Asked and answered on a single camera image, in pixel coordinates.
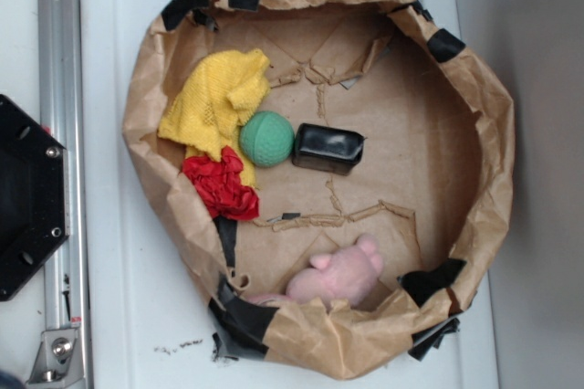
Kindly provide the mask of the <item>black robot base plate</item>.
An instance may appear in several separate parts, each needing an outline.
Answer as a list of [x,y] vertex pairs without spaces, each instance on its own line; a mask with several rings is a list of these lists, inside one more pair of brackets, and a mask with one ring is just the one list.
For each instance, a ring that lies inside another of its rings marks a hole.
[[68,237],[65,149],[1,97],[1,301],[33,278]]

